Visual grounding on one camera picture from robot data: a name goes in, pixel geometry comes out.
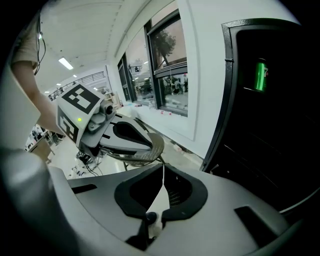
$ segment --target white wall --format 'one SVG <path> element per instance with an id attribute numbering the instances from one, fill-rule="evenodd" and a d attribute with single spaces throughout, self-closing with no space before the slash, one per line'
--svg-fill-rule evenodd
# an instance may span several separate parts
<path id="1" fill-rule="evenodd" d="M 124 102 L 117 64 L 134 35 L 162 7 L 152 0 L 131 26 L 108 66 L 113 90 Z M 135 107 L 139 117 L 172 140 L 204 158 L 214 134 L 225 84 L 225 44 L 221 24 L 252 18 L 297 22 L 276 0 L 177 0 L 185 37 L 188 63 L 188 117 L 163 116 L 147 107 Z"/>

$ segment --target black knob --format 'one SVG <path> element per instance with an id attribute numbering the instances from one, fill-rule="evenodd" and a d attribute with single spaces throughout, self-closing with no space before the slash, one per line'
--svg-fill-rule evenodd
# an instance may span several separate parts
<path id="1" fill-rule="evenodd" d="M 145 216 L 146 216 L 146 224 L 148 226 L 155 223 L 158 217 L 157 213 L 153 211 L 146 213 Z"/>
<path id="2" fill-rule="evenodd" d="M 112 106 L 108 106 L 108 107 L 106 108 L 105 113 L 106 113 L 107 115 L 110 115 L 110 114 L 112 113 L 113 109 L 114 109 L 114 108 L 113 108 Z"/>

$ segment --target white sleeve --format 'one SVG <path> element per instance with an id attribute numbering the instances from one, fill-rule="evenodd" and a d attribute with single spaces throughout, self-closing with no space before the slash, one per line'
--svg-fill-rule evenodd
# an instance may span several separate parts
<path id="1" fill-rule="evenodd" d="M 30 61 L 33 69 L 38 66 L 38 20 L 33 20 L 22 36 L 21 43 L 13 54 L 11 63 Z"/>

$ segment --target black cabinet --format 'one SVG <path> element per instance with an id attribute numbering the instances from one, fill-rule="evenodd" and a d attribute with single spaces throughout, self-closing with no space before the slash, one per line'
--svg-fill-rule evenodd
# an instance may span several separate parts
<path id="1" fill-rule="evenodd" d="M 300 25 L 279 19 L 233 21 L 222 31 L 225 88 L 205 171 L 238 182 L 280 211 L 320 184 L 313 40 Z M 264 80 L 257 86 L 258 65 Z"/>

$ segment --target glass pane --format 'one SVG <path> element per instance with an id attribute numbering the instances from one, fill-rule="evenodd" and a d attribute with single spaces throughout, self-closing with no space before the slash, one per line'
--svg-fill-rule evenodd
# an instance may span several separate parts
<path id="1" fill-rule="evenodd" d="M 119 75 L 120 75 L 121 84 L 123 86 L 126 85 L 127 82 L 126 82 L 125 70 L 123 66 L 119 69 Z"/>
<path id="2" fill-rule="evenodd" d="M 129 96 L 128 88 L 123 88 L 123 93 L 124 93 L 125 100 L 129 101 L 130 100 L 130 96 Z"/>
<path id="3" fill-rule="evenodd" d="M 170 13 L 178 9 L 178 5 L 176 1 L 169 3 L 166 7 L 160 10 L 156 15 L 151 18 L 152 26 L 156 25 L 159 21 L 161 21 L 164 17 L 168 16 Z"/>
<path id="4" fill-rule="evenodd" d="M 139 102 L 153 100 L 145 31 L 142 28 L 125 51 L 131 86 Z"/>
<path id="5" fill-rule="evenodd" d="M 159 84 L 166 107 L 188 111 L 188 73 L 161 77 Z"/>
<path id="6" fill-rule="evenodd" d="M 151 36 L 156 70 L 187 61 L 185 36 L 181 19 Z"/>

